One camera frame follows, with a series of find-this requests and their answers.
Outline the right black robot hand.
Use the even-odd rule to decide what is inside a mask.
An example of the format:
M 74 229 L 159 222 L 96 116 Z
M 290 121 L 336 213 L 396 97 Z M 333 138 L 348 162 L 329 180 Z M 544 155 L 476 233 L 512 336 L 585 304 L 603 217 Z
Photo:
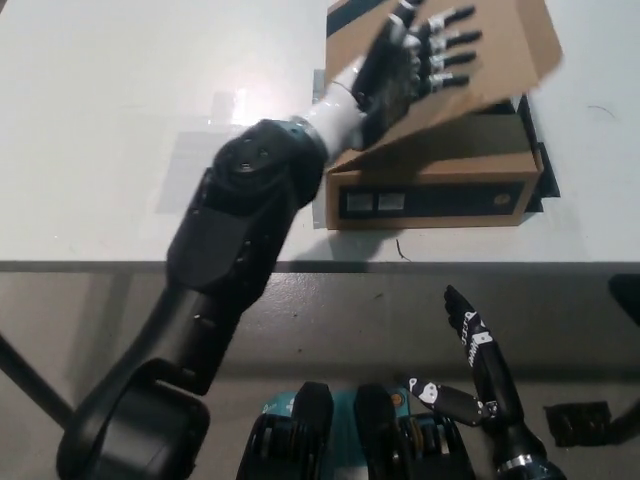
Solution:
M 511 372 L 478 310 L 453 286 L 444 292 L 445 310 L 464 350 L 476 387 L 474 394 L 416 375 L 398 383 L 429 410 L 471 427 L 498 432 L 522 425 L 524 411 Z

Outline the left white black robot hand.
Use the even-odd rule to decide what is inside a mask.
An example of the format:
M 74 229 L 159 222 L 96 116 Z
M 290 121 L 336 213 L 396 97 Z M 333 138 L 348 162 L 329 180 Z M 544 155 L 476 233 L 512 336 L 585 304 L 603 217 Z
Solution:
M 473 5 L 448 8 L 416 25 L 422 3 L 399 1 L 374 38 L 350 87 L 362 121 L 350 134 L 349 147 L 365 151 L 409 112 L 411 106 L 442 90 L 469 84 L 470 76 L 450 71 L 473 62 L 474 50 L 450 55 L 454 47 L 472 44 L 480 30 L 445 33 L 447 27 L 467 20 Z

